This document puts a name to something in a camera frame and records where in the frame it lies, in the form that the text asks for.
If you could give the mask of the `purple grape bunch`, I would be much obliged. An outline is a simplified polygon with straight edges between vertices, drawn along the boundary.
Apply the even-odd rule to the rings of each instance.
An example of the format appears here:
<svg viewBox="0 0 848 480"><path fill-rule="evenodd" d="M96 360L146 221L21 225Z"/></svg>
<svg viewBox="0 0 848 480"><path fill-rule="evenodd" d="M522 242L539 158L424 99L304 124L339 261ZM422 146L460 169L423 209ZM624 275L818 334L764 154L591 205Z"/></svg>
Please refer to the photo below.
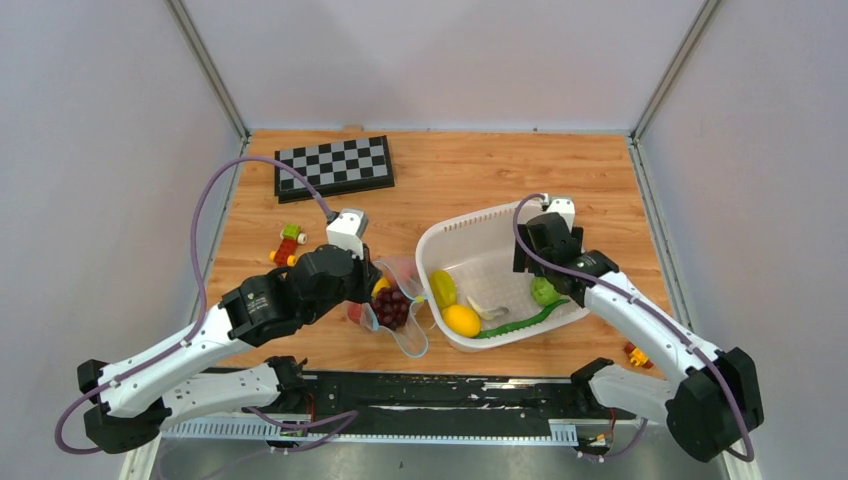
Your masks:
<svg viewBox="0 0 848 480"><path fill-rule="evenodd" d="M378 324L392 331L403 327L409 315L412 301L397 287L384 289L370 303Z"/></svg>

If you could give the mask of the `pink peach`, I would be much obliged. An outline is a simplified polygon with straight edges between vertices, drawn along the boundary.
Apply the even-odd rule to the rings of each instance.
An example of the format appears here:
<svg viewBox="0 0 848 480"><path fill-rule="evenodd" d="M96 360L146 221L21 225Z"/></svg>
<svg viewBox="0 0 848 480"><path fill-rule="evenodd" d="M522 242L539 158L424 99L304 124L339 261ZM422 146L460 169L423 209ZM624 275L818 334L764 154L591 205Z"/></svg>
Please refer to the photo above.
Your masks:
<svg viewBox="0 0 848 480"><path fill-rule="evenodd" d="M418 269L411 257L396 257L390 261L393 275L398 284L419 283Z"/></svg>

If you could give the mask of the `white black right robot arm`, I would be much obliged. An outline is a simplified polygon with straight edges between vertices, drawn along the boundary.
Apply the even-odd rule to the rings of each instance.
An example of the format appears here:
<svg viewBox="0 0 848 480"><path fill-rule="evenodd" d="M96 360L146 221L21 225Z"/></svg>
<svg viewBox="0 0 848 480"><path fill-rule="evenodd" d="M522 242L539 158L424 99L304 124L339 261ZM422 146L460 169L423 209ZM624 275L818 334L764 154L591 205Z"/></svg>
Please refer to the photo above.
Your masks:
<svg viewBox="0 0 848 480"><path fill-rule="evenodd" d="M582 371L571 403L584 417L608 407L662 421L693 459L728 453L754 459L752 432L764 412L754 359L743 349L724 351L675 321L646 298L608 256L586 251L582 231L565 214L546 210L512 221L513 269L548 281L616 328L647 354L663 374L658 380L597 360Z"/></svg>

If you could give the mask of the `white plastic basket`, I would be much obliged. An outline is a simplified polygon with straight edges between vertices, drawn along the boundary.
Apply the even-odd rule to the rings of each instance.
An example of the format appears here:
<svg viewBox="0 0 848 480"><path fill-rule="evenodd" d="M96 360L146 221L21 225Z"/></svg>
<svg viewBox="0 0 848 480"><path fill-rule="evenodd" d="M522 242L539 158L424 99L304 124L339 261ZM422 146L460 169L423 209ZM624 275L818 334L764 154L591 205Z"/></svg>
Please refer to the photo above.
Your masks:
<svg viewBox="0 0 848 480"><path fill-rule="evenodd" d="M435 324L451 346L463 352L479 352L518 342L574 323L589 314L569 300L544 320L522 329L489 338L466 338L454 332L441 315L435 301L432 272L446 271L458 290L458 303L468 305L472 298L484 309L504 308L492 320L483 322L485 331L526 320L543 311L532 297L530 273L513 271L515 201L474 211L441 221L419 238L415 262Z"/></svg>

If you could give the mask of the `green custard apple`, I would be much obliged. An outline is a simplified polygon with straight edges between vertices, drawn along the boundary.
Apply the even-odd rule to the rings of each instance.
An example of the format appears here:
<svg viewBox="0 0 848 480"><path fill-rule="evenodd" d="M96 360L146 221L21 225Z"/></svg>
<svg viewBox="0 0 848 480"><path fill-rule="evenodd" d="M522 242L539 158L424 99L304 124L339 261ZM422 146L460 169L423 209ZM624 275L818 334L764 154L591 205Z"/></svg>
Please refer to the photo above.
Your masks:
<svg viewBox="0 0 848 480"><path fill-rule="evenodd" d="M534 277L530 283L530 294L533 300L542 307L547 307L562 299L555 287L544 277Z"/></svg>

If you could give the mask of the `red orange wax apple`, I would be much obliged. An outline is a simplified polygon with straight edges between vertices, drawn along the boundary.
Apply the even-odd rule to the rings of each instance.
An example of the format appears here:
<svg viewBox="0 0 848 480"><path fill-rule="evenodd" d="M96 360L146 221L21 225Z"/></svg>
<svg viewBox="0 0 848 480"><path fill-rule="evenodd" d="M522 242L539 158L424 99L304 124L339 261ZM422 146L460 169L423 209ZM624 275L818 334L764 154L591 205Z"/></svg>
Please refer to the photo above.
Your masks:
<svg viewBox="0 0 848 480"><path fill-rule="evenodd" d="M347 306L347 318L354 324L360 325L362 320L362 304L349 303Z"/></svg>

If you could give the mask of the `clear zip top bag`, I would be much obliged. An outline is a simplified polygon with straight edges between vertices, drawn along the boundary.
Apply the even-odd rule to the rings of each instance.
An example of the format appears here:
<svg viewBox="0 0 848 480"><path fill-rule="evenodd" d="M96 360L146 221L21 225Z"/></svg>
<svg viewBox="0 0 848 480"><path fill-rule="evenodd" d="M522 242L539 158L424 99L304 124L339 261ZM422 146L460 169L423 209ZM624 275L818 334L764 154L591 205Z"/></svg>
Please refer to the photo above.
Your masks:
<svg viewBox="0 0 848 480"><path fill-rule="evenodd" d="M346 316L370 333L390 334L408 357L420 358L429 340L417 320L426 304L423 282L411 257L383 257L374 261L381 278L369 303L346 303Z"/></svg>

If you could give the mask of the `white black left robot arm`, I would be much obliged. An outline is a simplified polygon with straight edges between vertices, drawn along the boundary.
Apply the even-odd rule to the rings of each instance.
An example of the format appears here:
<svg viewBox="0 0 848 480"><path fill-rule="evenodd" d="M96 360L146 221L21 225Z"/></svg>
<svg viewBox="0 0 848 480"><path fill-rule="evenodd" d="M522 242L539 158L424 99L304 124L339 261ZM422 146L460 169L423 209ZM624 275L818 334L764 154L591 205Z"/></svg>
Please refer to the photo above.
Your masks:
<svg viewBox="0 0 848 480"><path fill-rule="evenodd" d="M369 301L382 276L368 256L322 245L292 266L247 278L201 320L144 352L112 364L80 364L79 388L92 403L83 416L87 438L117 454L212 413L267 406L298 411L308 393L303 365L292 356L230 373L209 369L291 336L346 301Z"/></svg>

